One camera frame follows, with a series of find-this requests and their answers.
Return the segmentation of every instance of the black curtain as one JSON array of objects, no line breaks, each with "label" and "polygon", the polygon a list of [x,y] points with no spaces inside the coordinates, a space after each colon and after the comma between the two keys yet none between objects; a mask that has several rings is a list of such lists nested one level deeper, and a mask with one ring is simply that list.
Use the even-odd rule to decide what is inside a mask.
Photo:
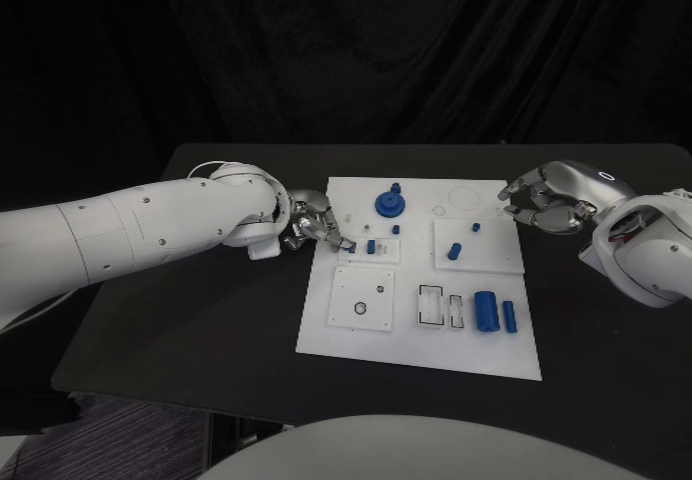
[{"label": "black curtain", "polygon": [[[156,181],[186,142],[688,146],[691,26],[682,0],[6,0],[0,211]],[[95,290],[0,335],[0,433],[75,416]]]}]

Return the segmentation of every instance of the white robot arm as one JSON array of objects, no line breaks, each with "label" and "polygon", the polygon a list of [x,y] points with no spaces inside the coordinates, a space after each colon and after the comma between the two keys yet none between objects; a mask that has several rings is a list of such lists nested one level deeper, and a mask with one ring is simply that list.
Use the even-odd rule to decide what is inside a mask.
[{"label": "white robot arm", "polygon": [[500,200],[526,188],[538,210],[511,205],[505,211],[555,234],[575,233],[594,221],[580,258],[635,300],[661,308],[692,298],[689,192],[637,196],[613,175],[571,160],[532,170],[503,189]]},{"label": "white robot arm", "polygon": [[248,247],[253,260],[277,256],[289,223],[291,248],[306,238],[351,248],[326,195],[289,192],[260,168],[240,163],[224,163],[208,179],[0,213],[0,328],[56,295],[219,243]]}]

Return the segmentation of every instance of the cable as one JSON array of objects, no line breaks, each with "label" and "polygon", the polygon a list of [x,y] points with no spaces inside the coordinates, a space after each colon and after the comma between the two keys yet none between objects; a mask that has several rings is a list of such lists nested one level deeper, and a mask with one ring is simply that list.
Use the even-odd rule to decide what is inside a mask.
[{"label": "cable", "polygon": [[29,317],[23,318],[18,323],[13,323],[12,325],[9,325],[7,328],[0,330],[0,335],[7,333],[10,330],[13,330],[16,327],[23,325],[25,323],[31,322],[36,317],[41,317],[41,315],[43,315],[49,310],[52,310],[72,296],[75,292],[77,290],[72,290],[71,292],[68,292],[55,300],[55,302],[51,305],[48,305],[46,308],[42,308],[33,315],[29,315]]},{"label": "cable", "polygon": [[188,178],[192,177],[192,174],[198,171],[198,168],[206,166],[206,165],[240,165],[240,162],[224,162],[222,160],[215,160],[214,162],[205,162],[201,163],[192,170],[191,173],[188,174]]}]

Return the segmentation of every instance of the blue part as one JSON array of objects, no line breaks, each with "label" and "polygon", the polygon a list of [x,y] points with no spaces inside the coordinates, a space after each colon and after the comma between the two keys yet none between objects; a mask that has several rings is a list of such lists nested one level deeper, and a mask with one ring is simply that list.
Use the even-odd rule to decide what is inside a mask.
[{"label": "blue part", "polygon": [[482,332],[496,332],[500,329],[498,316],[498,300],[493,292],[476,292],[476,325]]},{"label": "blue part", "polygon": [[509,300],[502,302],[502,311],[505,312],[505,329],[508,333],[516,333],[515,304]]},{"label": "blue part", "polygon": [[447,254],[447,258],[450,260],[456,260],[459,258],[460,253],[462,253],[462,244],[453,243],[450,253]]},{"label": "blue part", "polygon": [[407,202],[401,196],[401,185],[392,183],[391,191],[385,192],[375,200],[375,210],[384,217],[394,218],[401,215],[405,207]]}]

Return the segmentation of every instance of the black table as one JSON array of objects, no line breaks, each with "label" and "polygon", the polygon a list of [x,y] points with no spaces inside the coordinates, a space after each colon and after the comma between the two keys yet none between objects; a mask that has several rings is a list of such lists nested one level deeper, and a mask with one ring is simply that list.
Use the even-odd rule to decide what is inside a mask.
[{"label": "black table", "polygon": [[[692,182],[671,145],[183,145],[165,179],[209,160],[258,165],[289,188],[329,176],[513,180],[570,158],[640,193]],[[577,259],[588,233],[521,226],[544,381],[294,352],[312,243],[253,262],[216,247],[103,287],[55,373],[58,389],[303,424],[428,415],[565,444],[656,478],[692,477],[692,304],[639,305]]]}]

